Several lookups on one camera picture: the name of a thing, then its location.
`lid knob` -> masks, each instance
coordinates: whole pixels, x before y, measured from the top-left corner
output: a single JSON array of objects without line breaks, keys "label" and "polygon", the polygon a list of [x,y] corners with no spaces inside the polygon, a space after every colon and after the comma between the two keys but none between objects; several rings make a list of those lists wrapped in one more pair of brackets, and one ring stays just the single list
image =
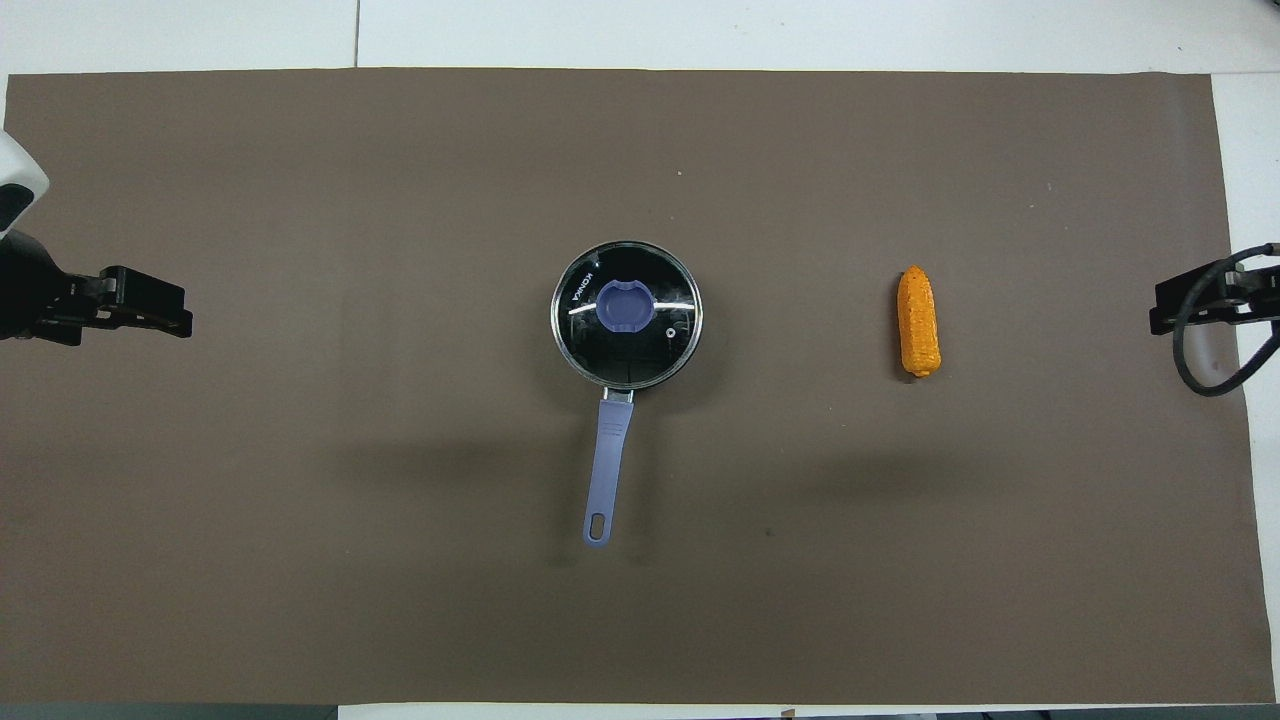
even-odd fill
[{"label": "lid knob", "polygon": [[653,292],[640,281],[609,281],[595,295],[595,316],[616,333],[637,333],[653,319]]}]

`orange corn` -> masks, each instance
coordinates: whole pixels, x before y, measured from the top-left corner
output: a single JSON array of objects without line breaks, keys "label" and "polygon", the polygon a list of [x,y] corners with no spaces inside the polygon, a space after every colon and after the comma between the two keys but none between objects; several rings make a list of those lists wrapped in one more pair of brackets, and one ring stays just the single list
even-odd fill
[{"label": "orange corn", "polygon": [[902,368],[908,373],[924,378],[942,366],[933,286],[916,265],[908,268],[897,283],[897,332],[902,340]]}]

